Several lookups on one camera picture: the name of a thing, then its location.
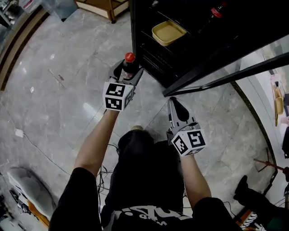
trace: wooden furniture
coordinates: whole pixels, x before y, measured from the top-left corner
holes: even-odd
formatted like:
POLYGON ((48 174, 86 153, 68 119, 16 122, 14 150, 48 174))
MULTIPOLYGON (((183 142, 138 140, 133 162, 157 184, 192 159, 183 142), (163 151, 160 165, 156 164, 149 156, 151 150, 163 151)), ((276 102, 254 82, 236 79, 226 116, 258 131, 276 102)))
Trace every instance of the wooden furniture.
POLYGON ((23 13, 5 41, 0 54, 0 90, 4 91, 8 78, 21 51, 37 30, 49 16, 49 13, 39 6, 30 14, 23 13))
POLYGON ((76 0, 79 8, 91 11, 116 22, 116 16, 129 7, 128 0, 76 0))

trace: person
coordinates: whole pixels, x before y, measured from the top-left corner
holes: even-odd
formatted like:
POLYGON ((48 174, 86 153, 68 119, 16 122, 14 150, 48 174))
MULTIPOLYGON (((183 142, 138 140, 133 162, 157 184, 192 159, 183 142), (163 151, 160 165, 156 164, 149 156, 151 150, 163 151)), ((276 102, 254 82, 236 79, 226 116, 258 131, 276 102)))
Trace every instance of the person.
POLYGON ((119 112, 107 110, 86 138, 54 211, 49 230, 222 230, 239 231, 211 191, 193 155, 180 158, 167 141, 154 144, 134 127, 120 138, 119 158, 105 206, 98 215, 96 177, 119 112), (184 186, 193 218, 182 214, 184 186))
POLYGON ((289 210, 271 204, 264 195, 250 189, 247 179, 247 176, 243 176, 240 180, 234 199, 256 213, 267 231, 288 231, 289 210))

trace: cable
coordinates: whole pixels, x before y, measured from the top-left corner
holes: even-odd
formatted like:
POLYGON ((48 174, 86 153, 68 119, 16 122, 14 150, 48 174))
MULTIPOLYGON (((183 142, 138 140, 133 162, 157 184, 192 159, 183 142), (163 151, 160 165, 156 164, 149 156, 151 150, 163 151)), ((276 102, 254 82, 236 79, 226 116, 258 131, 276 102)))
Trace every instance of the cable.
POLYGON ((115 145, 113 145, 113 144, 110 144, 110 143, 109 143, 108 145, 110 145, 110 146, 114 146, 116 149, 118 149, 118 147, 117 147, 117 146, 115 146, 115 145))
POLYGON ((99 207, 98 207, 98 212, 99 212, 99 217, 101 217, 101 200, 100 200, 100 193, 106 189, 109 190, 107 188, 104 187, 104 180, 103 180, 103 174, 108 174, 108 173, 113 173, 112 171, 108 171, 107 168, 103 165, 100 166, 100 171, 97 174, 97 177, 99 176, 99 184, 97 182, 97 177, 96 177, 96 184, 97 184, 97 192, 98 192, 98 202, 99 202, 99 207))
MULTIPOLYGON (((228 204, 229 204, 230 212, 236 217, 236 215, 235 215, 235 214, 232 212, 232 210, 231 210, 231 204, 230 204, 230 202, 229 202, 229 201, 225 201, 225 202, 223 202, 223 203, 228 203, 228 204)), ((241 220, 240 220, 240 222, 245 226, 245 228, 247 228, 247 226, 250 225, 250 224, 245 225, 241 220)))
POLYGON ((66 174, 68 174, 68 175, 71 176, 71 174, 69 174, 68 172, 66 172, 65 170, 63 170, 61 167, 59 167, 57 164, 55 164, 47 155, 45 155, 44 152, 41 151, 39 147, 37 147, 35 144, 33 144, 33 143, 31 142, 31 140, 28 138, 28 136, 27 136, 25 133, 23 133, 23 134, 24 134, 24 136, 28 139, 28 141, 29 141, 34 147, 36 147, 51 163, 53 163, 55 166, 57 166, 58 168, 60 168, 63 172, 65 172, 66 174))
POLYGON ((184 195, 183 195, 183 198, 184 197, 188 197, 188 195, 186 194, 186 189, 184 189, 184 195))
POLYGON ((279 205, 278 207, 281 207, 283 204, 285 204, 285 202, 283 202, 281 205, 279 205))
MULTIPOLYGON (((281 199, 280 201, 285 200, 285 198, 281 199)), ((274 205, 278 204, 280 201, 276 202, 274 205)))

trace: sneaker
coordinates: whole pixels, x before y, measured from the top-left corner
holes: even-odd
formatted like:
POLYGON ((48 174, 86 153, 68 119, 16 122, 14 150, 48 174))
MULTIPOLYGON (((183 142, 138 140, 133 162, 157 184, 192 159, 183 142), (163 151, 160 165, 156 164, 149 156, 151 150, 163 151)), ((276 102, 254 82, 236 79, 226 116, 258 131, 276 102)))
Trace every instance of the sneaker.
POLYGON ((144 128, 143 128, 142 126, 140 126, 140 125, 135 125, 135 126, 133 126, 133 127, 131 128, 131 131, 133 131, 133 130, 140 130, 140 131, 143 131, 144 128))

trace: black t-shirt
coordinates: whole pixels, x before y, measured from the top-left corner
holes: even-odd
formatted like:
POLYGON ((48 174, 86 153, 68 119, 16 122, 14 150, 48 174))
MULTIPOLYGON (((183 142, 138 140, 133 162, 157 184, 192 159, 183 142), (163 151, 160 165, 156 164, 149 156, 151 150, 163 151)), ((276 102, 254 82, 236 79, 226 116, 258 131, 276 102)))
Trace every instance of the black t-shirt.
MULTIPOLYGON (((114 211, 104 230, 228 230, 240 231, 221 200, 204 198, 193 211, 193 218, 181 213, 140 205, 114 211)), ((95 177, 84 168, 73 170, 51 218, 49 230, 97 230, 98 194, 95 177)))

